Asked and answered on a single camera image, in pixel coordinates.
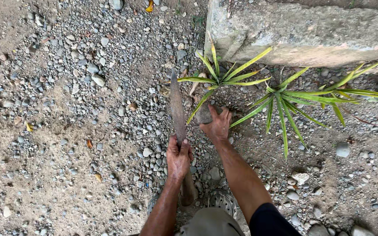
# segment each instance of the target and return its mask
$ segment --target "black shirt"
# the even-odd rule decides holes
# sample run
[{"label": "black shirt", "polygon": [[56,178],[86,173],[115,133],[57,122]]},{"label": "black shirt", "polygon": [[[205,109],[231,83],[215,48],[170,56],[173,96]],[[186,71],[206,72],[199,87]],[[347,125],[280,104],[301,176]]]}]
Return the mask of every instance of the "black shirt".
[{"label": "black shirt", "polygon": [[252,236],[301,236],[272,203],[260,205],[250,219]]}]

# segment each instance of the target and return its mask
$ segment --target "concrete wall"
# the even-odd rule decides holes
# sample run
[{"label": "concrete wall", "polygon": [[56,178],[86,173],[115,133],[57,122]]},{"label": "concrete wall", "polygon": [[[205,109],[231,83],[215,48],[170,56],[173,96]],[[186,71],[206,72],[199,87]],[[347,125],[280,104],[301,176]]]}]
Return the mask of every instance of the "concrete wall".
[{"label": "concrete wall", "polygon": [[207,32],[223,61],[246,62],[268,46],[264,64],[330,68],[378,59],[378,10],[255,1],[228,17],[219,2],[209,1]]}]

